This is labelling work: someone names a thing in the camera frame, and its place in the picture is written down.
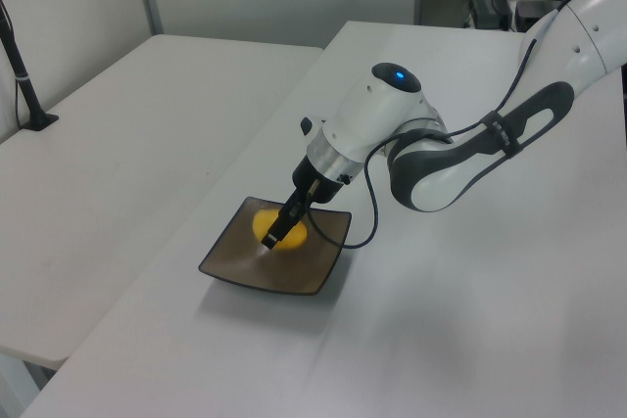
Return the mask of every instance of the black stand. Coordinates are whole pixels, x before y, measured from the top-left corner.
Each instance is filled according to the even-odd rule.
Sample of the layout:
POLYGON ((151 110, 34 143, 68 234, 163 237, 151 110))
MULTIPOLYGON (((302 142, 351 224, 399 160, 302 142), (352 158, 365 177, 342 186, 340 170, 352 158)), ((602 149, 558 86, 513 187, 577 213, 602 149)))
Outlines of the black stand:
POLYGON ((13 32, 13 29, 11 28, 11 23, 9 21, 9 14, 4 10, 4 4, 1 1, 0 39, 2 40, 2 45, 4 46, 5 51, 7 52, 7 56, 9 58, 9 62, 11 63, 11 67, 13 68, 13 72, 16 75, 16 80, 18 81, 18 84, 22 89, 22 94, 24 95, 26 105, 30 110, 30 121, 27 122, 23 126, 23 128, 29 129, 31 131, 41 131, 42 129, 45 129, 50 124, 59 119, 59 117, 55 115, 47 115, 41 109, 41 105, 39 105, 39 100, 37 99, 37 95, 35 94, 35 90, 34 88, 32 88, 30 77, 28 77, 28 72, 26 71, 24 61, 22 61, 20 50, 18 50, 15 34, 13 32))

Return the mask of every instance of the white table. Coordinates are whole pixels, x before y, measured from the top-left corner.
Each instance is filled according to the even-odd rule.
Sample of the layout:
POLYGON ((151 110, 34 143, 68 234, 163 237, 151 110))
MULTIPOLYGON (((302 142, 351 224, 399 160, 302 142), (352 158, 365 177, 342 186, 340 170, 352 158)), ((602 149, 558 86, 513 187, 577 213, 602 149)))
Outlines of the white table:
MULTIPOLYGON (((315 297, 197 270, 244 197, 290 194, 302 115, 331 115, 373 64, 394 61, 457 129, 499 103, 521 37, 347 23, 24 418, 625 416, 617 74, 443 211, 399 206, 377 158, 380 231, 343 252, 315 297)), ((328 205, 353 212, 350 242, 371 223, 363 186, 328 205)))
POLYGON ((156 36, 0 146, 0 352, 58 368, 321 54, 156 36))

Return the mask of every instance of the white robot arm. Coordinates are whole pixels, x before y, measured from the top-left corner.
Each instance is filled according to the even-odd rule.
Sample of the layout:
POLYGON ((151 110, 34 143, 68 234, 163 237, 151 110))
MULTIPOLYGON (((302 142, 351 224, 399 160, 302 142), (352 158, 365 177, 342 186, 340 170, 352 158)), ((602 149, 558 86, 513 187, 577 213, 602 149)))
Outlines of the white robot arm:
MULTIPOLYGON (((296 191, 263 240, 272 248, 312 202, 326 203, 384 148, 392 193, 420 211, 443 209, 560 122, 574 99, 627 63, 627 0, 571 0, 525 35, 504 101, 454 142, 406 69, 381 64, 325 122, 294 171, 296 191)), ((302 123, 313 133, 310 121, 302 123)))

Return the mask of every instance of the yellow object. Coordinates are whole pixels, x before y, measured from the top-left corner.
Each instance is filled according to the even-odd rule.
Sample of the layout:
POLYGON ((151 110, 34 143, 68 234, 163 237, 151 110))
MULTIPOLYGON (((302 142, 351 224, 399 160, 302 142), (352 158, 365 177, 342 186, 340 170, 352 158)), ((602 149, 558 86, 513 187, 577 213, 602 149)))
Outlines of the yellow object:
MULTIPOLYGON (((262 209, 253 217, 253 232, 257 240, 261 241, 267 229, 278 217, 278 209, 262 209)), ((274 246, 274 250, 292 250, 297 249, 307 240, 307 227, 303 222, 296 224, 292 230, 288 232, 283 240, 274 246)))

